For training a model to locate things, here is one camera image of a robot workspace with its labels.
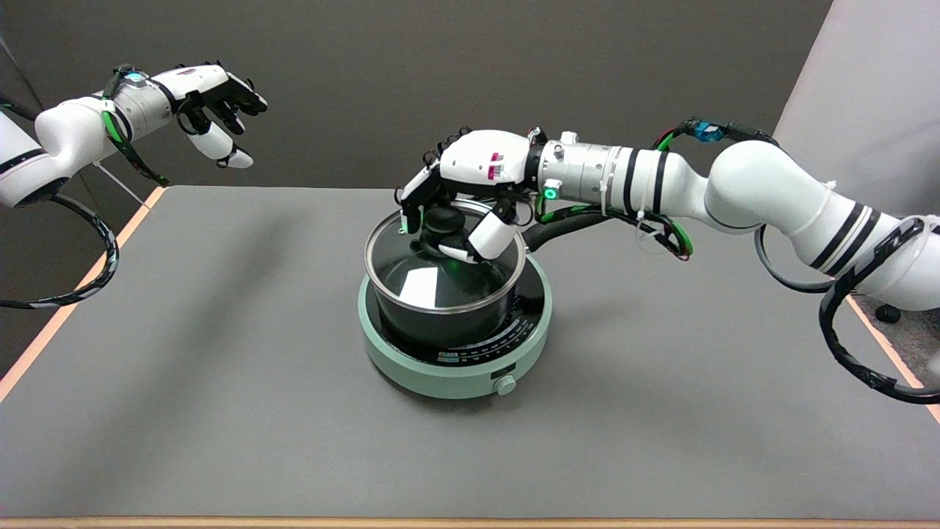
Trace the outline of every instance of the gray table surface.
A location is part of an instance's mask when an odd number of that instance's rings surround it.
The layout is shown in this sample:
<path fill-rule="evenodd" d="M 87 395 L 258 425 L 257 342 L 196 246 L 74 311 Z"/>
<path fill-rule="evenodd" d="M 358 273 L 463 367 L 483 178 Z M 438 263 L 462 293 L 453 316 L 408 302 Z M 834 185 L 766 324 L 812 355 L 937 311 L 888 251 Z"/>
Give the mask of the gray table surface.
<path fill-rule="evenodd" d="M 355 312 L 394 207 L 169 189 L 3 402 L 4 515 L 940 519 L 933 417 L 837 366 L 749 237 L 695 223 L 689 263 L 617 222 L 540 249 L 556 311 L 514 393 L 396 389 Z M 838 331 L 897 375 L 848 307 Z"/>

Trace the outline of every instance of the cable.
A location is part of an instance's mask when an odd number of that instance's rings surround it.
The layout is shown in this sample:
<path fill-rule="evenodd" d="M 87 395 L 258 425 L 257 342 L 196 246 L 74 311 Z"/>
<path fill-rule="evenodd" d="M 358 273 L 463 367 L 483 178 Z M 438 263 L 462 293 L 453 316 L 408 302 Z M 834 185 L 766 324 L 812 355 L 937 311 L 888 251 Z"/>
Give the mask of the cable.
<path fill-rule="evenodd" d="M 620 210 L 607 208 L 605 215 L 601 212 L 601 206 L 599 205 L 581 204 L 549 212 L 540 216 L 538 221 L 540 224 L 551 224 L 575 216 L 605 216 L 626 222 L 641 232 L 651 236 L 657 243 L 681 261 L 688 261 L 693 253 L 692 240 L 689 238 L 688 234 L 682 226 L 665 215 L 647 213 L 644 215 L 643 221 L 641 222 L 636 216 L 621 212 Z M 659 224 L 662 228 L 657 230 L 650 224 Z"/>
<path fill-rule="evenodd" d="M 863 365 L 839 343 L 838 335 L 833 329 L 833 320 L 842 301 L 858 284 L 883 265 L 891 255 L 925 231 L 929 232 L 926 223 L 920 217 L 908 217 L 899 222 L 873 249 L 866 252 L 855 265 L 836 280 L 836 283 L 822 297 L 819 309 L 822 336 L 839 365 L 876 392 L 901 402 L 918 405 L 940 404 L 940 388 L 905 386 L 897 379 Z"/>
<path fill-rule="evenodd" d="M 758 252 L 758 259 L 760 259 L 760 263 L 764 265 L 764 268 L 767 269 L 767 272 L 769 272 L 770 275 L 773 276 L 775 280 L 777 280 L 777 282 L 789 288 L 790 290 L 795 290 L 796 292 L 803 294 L 825 294 L 830 288 L 832 288 L 834 284 L 836 284 L 836 280 L 801 283 L 788 280 L 787 278 L 784 278 L 782 275 L 780 275 L 779 272 L 774 270 L 774 267 L 770 263 L 770 258 L 767 257 L 767 248 L 764 246 L 763 242 L 763 235 L 766 230 L 767 225 L 764 224 L 760 226 L 756 232 L 754 232 L 754 248 Z"/>
<path fill-rule="evenodd" d="M 76 215 L 83 218 L 88 224 L 91 224 L 92 227 L 95 228 L 98 236 L 104 241 L 104 268 L 98 274 L 98 277 L 68 294 L 43 297 L 33 301 L 0 300 L 0 307 L 37 310 L 54 309 L 78 303 L 79 301 L 83 301 L 97 294 L 104 285 L 108 284 L 108 282 L 114 278 L 115 272 L 118 270 L 118 261 L 120 259 L 118 239 L 107 223 L 80 202 L 70 199 L 65 195 L 55 195 L 49 200 L 72 210 Z"/>
<path fill-rule="evenodd" d="M 115 148 L 124 155 L 131 166 L 141 176 L 156 182 L 160 187 L 167 187 L 170 185 L 170 181 L 167 180 L 165 176 L 154 172 L 149 167 L 147 167 L 147 164 L 145 164 L 144 160 L 142 160 L 140 155 L 137 154 L 137 151 L 131 145 L 131 142 L 126 136 L 124 136 L 120 126 L 118 126 L 118 119 L 110 110 L 108 110 L 109 107 L 114 108 L 113 100 L 115 95 L 117 95 L 121 85 L 124 83 L 124 78 L 132 73 L 140 74 L 140 71 L 130 64 L 123 64 L 118 66 L 114 70 L 114 75 L 110 80 L 108 80 L 107 85 L 104 86 L 104 91 L 102 92 L 102 102 L 105 104 L 105 109 L 102 110 L 104 130 L 107 132 L 108 139 L 111 140 L 111 143 L 114 144 Z"/>

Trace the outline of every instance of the black stripe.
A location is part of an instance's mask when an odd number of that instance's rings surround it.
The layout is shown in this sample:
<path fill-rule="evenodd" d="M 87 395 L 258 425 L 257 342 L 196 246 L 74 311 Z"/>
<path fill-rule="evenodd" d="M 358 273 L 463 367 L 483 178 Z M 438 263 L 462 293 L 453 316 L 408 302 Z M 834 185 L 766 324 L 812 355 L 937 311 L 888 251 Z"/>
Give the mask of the black stripe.
<path fill-rule="evenodd" d="M 120 108 L 118 108 L 117 104 L 115 104 L 115 110 L 117 111 L 117 117 L 120 119 L 120 122 L 124 124 L 124 130 L 127 131 L 127 141 L 133 141 L 133 129 L 131 128 L 131 122 L 127 121 L 127 116 L 125 116 L 124 113 L 120 111 Z"/>
<path fill-rule="evenodd" d="M 627 159 L 627 176 L 623 179 L 623 211 L 630 214 L 636 213 L 634 206 L 630 201 L 630 188 L 634 185 L 636 157 L 639 156 L 639 154 L 639 149 L 633 149 L 630 151 L 630 158 Z"/>
<path fill-rule="evenodd" d="M 652 212 L 659 215 L 660 202 L 663 199 L 663 176 L 666 174 L 666 158 L 669 153 L 662 151 L 659 153 L 659 165 L 656 166 L 656 186 L 652 193 Z"/>
<path fill-rule="evenodd" d="M 97 99 L 98 101 L 102 100 L 102 96 L 97 95 L 97 94 L 91 94 L 85 97 Z M 124 113 L 121 112 L 120 107 L 118 107 L 117 103 L 115 103 L 115 112 L 117 112 L 117 118 L 120 120 L 121 124 L 124 125 L 124 131 L 126 131 L 125 134 L 127 135 L 127 140 L 133 141 L 133 129 L 131 128 L 131 122 L 127 121 L 127 116 L 125 116 Z"/>
<path fill-rule="evenodd" d="M 829 267 L 826 270 L 825 274 L 827 276 L 835 276 L 842 268 L 845 267 L 852 260 L 858 249 L 862 248 L 862 245 L 865 244 L 865 239 L 869 238 L 871 231 L 875 229 L 875 224 L 878 224 L 878 219 L 881 217 L 880 211 L 871 211 L 869 219 L 865 221 L 865 226 L 862 227 L 862 231 L 858 234 L 852 244 L 849 245 L 849 249 L 845 250 L 845 253 L 842 254 L 842 257 L 838 258 L 835 264 Z"/>
<path fill-rule="evenodd" d="M 836 251 L 838 245 L 842 244 L 842 241 L 845 240 L 845 237 L 849 236 L 849 231 L 852 229 L 852 226 L 855 225 L 855 222 L 858 220 L 858 216 L 862 214 L 862 210 L 865 209 L 865 206 L 859 203 L 855 203 L 855 207 L 852 208 L 852 211 L 849 212 L 849 216 L 845 217 L 845 222 L 842 223 L 842 226 L 838 229 L 832 239 L 829 241 L 829 244 L 822 249 L 822 253 L 819 254 L 819 257 L 812 262 L 809 266 L 812 268 L 820 269 L 820 266 L 825 264 L 826 260 L 832 257 L 833 252 Z"/>
<path fill-rule="evenodd" d="M 161 92 L 164 93 L 164 96 L 166 96 L 166 99 L 170 102 L 170 111 L 176 114 L 177 110 L 180 109 L 180 102 L 173 98 L 173 92 L 171 92 L 170 89 L 167 88 L 163 83 L 160 81 L 155 81 L 152 77 L 148 78 L 147 80 L 153 83 L 157 88 L 160 89 Z"/>
<path fill-rule="evenodd" d="M 0 174 L 3 174 L 12 168 L 15 168 L 16 166 L 20 165 L 22 162 L 25 162 L 26 160 L 32 160 L 33 158 L 37 156 L 42 156 L 45 153 L 46 151 L 44 151 L 43 149 L 33 149 L 32 151 L 27 151 L 18 156 L 14 156 L 10 158 L 9 160 L 7 160 L 6 162 L 0 164 Z"/>

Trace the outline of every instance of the pot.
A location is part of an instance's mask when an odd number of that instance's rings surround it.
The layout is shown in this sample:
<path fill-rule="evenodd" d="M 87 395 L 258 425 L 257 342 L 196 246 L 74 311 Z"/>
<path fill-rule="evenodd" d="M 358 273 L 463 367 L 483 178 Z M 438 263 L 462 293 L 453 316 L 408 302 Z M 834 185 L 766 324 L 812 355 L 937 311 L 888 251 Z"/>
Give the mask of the pot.
<path fill-rule="evenodd" d="M 443 216 L 427 212 L 415 234 L 401 229 L 396 212 L 379 223 L 366 243 L 369 283 L 388 328 L 407 342 L 438 349 L 472 345 L 497 331 L 525 267 L 519 233 L 499 257 L 480 264 L 434 249 L 429 242 L 435 237 L 466 236 L 490 211 L 470 200 L 455 200 L 451 206 Z M 434 226 L 431 217 L 443 220 Z"/>

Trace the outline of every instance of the floor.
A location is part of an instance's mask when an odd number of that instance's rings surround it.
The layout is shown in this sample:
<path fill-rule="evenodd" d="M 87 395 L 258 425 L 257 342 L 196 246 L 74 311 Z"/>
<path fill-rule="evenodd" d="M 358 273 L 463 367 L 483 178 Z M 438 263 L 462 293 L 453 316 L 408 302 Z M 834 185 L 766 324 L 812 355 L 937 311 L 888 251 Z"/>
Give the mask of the floor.
<path fill-rule="evenodd" d="M 927 363 L 940 353 L 940 309 L 923 313 L 903 313 L 901 321 L 888 324 L 878 321 L 875 309 L 881 303 L 872 299 L 858 299 L 858 306 L 894 345 L 904 363 L 925 386 L 940 384 L 940 376 L 927 368 Z"/>

